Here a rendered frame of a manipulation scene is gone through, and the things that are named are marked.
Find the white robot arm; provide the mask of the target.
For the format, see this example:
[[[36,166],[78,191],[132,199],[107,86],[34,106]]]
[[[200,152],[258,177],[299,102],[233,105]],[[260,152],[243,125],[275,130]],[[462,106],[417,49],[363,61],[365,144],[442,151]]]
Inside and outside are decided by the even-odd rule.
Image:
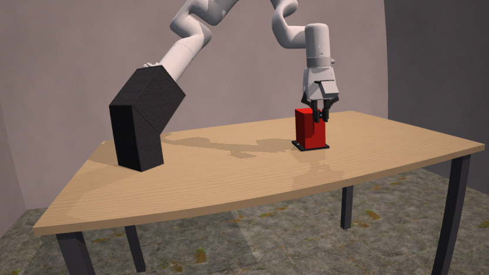
[[[170,29],[182,39],[171,47],[159,63],[147,63],[143,68],[163,65],[177,82],[191,61],[212,38],[211,31],[190,14],[196,14],[209,25],[216,26],[237,1],[239,0],[187,0],[170,23]],[[296,11],[297,0],[270,1],[276,10],[272,16],[272,30],[278,43],[286,49],[306,49],[307,67],[332,66],[334,59],[330,57],[328,26],[288,26],[283,18]],[[334,80],[314,82],[319,84],[323,98],[338,96],[339,91]]]

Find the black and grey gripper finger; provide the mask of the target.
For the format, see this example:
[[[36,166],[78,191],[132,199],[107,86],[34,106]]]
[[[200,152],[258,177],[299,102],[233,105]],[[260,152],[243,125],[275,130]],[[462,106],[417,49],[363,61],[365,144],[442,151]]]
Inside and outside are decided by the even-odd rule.
[[[335,102],[337,102],[338,100],[339,100],[339,97],[338,96],[336,98],[334,98],[334,99],[331,99],[331,100],[330,99],[323,100],[323,105],[324,105],[324,107],[322,109],[322,112],[324,113],[323,121],[328,122],[328,119],[329,119],[329,109],[332,106],[332,104],[335,103]]]
[[[311,102],[309,102],[307,100],[306,91],[304,91],[301,103],[307,104],[309,107],[311,107],[311,109],[313,110],[313,120],[316,123],[319,123],[319,110],[317,108],[317,100],[311,100]]]

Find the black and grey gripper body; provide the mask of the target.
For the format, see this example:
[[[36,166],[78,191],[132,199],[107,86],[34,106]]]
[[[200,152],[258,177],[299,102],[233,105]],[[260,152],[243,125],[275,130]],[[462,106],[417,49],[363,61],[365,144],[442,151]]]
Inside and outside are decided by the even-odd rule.
[[[313,66],[304,69],[303,94],[306,86],[308,100],[326,100],[334,98],[323,98],[319,84],[314,81],[335,80],[334,70],[331,66]]]

